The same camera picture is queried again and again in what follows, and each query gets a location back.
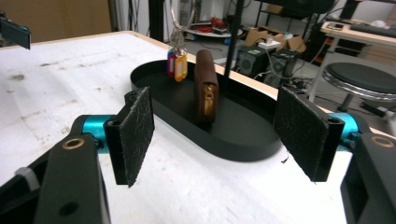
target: metal pole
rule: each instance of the metal pole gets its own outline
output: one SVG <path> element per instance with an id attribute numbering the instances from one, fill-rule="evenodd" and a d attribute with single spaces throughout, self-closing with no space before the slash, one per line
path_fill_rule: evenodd
<path id="1" fill-rule="evenodd" d="M 228 83 L 228 79 L 230 78 L 231 64 L 233 62 L 233 52 L 235 50 L 235 44 L 237 41 L 238 29 L 239 26 L 241 25 L 241 17 L 242 17 L 242 10 L 244 7 L 244 3 L 245 0 L 238 0 L 238 2 L 236 3 L 235 16 L 233 18 L 233 25 L 231 30 L 231 43 L 228 49 L 227 63 L 225 64 L 225 71 L 224 71 L 225 79 L 224 79 L 222 91 L 227 90 L 227 85 L 228 85 L 227 83 Z"/>

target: stool seat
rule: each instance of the stool seat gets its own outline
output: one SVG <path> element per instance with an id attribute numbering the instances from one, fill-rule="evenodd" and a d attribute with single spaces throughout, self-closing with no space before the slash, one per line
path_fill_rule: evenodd
<path id="1" fill-rule="evenodd" d="M 327 71 L 334 77 L 369 91 L 396 93 L 396 77 L 357 63 L 332 63 Z"/>
<path id="2" fill-rule="evenodd" d="M 396 101 L 396 77 L 357 63 L 331 63 L 323 77 L 334 86 L 364 99 Z"/>

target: white table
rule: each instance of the white table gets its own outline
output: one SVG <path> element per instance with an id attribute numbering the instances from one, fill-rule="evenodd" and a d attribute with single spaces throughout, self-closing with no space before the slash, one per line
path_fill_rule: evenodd
<path id="1" fill-rule="evenodd" d="M 123 94 L 131 90 L 130 73 L 166 57 L 166 46 L 136 35 L 0 49 L 1 185 L 63 139 L 77 116 L 120 111 Z M 250 78 L 232 78 L 276 97 L 274 89 Z M 115 184 L 110 158 L 100 155 L 113 223 L 346 222 L 339 186 L 349 153 L 337 152 L 329 181 L 315 184 L 292 157 L 281 162 L 288 157 L 283 147 L 264 161 L 226 161 L 158 117 L 155 127 L 131 189 Z"/>

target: black oval tray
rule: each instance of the black oval tray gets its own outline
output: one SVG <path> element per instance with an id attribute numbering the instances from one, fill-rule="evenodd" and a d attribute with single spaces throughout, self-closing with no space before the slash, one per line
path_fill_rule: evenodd
<path id="1" fill-rule="evenodd" d="M 133 88 L 150 87 L 154 114 L 206 151 L 232 161 L 258 161 L 270 157 L 282 144 L 273 129 L 276 101 L 266 94 L 218 74 L 220 89 L 216 121 L 195 123 L 193 71 L 176 82 L 166 74 L 166 61 L 137 67 Z"/>

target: brown leather wallet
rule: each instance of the brown leather wallet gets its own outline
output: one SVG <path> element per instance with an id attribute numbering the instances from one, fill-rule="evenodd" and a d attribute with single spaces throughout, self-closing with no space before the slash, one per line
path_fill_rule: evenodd
<path id="1" fill-rule="evenodd" d="M 197 122 L 213 123 L 216 119 L 219 83 L 212 53 L 207 49 L 201 49 L 197 53 L 194 88 Z"/>

